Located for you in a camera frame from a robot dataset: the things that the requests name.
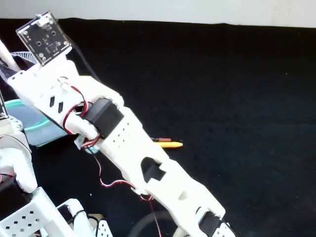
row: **yellow pencil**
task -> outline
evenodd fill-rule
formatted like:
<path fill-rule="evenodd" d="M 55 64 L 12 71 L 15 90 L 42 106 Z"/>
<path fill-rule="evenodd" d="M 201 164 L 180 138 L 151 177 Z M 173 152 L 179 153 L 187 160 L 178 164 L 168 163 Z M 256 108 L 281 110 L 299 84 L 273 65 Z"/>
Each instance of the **yellow pencil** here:
<path fill-rule="evenodd" d="M 160 145 L 162 148 L 178 148 L 182 147 L 183 143 L 181 142 L 155 142 Z"/>

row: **teal container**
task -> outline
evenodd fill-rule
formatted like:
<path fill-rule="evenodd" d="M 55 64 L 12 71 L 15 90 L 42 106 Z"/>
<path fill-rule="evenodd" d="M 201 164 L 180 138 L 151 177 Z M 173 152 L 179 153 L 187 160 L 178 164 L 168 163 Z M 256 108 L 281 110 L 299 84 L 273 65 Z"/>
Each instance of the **teal container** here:
<path fill-rule="evenodd" d="M 43 114 L 27 107 L 19 99 L 4 104 L 8 114 L 22 122 L 28 142 L 33 146 L 40 147 L 67 135 Z"/>

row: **mounting hole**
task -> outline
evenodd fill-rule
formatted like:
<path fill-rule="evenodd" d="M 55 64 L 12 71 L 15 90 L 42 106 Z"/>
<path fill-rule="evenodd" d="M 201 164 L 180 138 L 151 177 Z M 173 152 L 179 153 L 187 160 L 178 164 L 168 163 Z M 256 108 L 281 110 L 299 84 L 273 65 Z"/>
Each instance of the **mounting hole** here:
<path fill-rule="evenodd" d="M 186 192 L 186 191 L 183 191 L 183 192 L 180 194 L 180 196 L 178 197 L 178 199 L 179 199 L 180 201 L 182 201 L 182 200 L 185 200 L 187 197 L 188 197 L 187 192 Z"/>
<path fill-rule="evenodd" d="M 58 104 L 58 113 L 60 114 L 63 111 L 64 108 L 64 102 L 59 102 Z"/>

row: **pencil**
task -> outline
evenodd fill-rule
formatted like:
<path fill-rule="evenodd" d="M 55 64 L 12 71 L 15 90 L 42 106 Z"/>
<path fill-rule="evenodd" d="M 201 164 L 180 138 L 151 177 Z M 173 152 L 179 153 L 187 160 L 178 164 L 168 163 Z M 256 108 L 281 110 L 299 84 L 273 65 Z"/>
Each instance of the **pencil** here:
<path fill-rule="evenodd" d="M 171 142 L 171 138 L 151 137 L 154 142 Z"/>
<path fill-rule="evenodd" d="M 182 147 L 183 143 L 181 142 L 155 142 L 160 145 L 162 148 L 178 148 Z"/>

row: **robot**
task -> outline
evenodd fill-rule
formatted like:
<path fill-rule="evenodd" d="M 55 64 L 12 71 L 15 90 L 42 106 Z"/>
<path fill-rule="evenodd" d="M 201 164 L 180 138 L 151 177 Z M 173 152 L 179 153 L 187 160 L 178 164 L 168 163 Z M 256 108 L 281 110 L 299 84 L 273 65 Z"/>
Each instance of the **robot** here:
<path fill-rule="evenodd" d="M 77 134 L 79 149 L 102 153 L 120 169 L 124 178 L 120 182 L 130 184 L 136 195 L 160 202 L 178 226 L 174 237 L 237 236 L 223 220 L 225 209 L 219 201 L 151 140 L 123 98 L 96 78 L 78 74 L 74 62 L 66 58 L 73 43 L 50 11 L 16 32 L 38 61 L 7 81 L 24 104 L 67 133 Z M 90 226 L 78 200 L 55 207 L 37 187 L 23 131 L 12 125 L 2 108 L 0 170 L 7 175 L 0 184 L 0 200 L 6 197 L 10 202 L 0 216 L 0 236 L 39 236 L 38 230 L 40 236 L 49 237 L 103 236 Z"/>

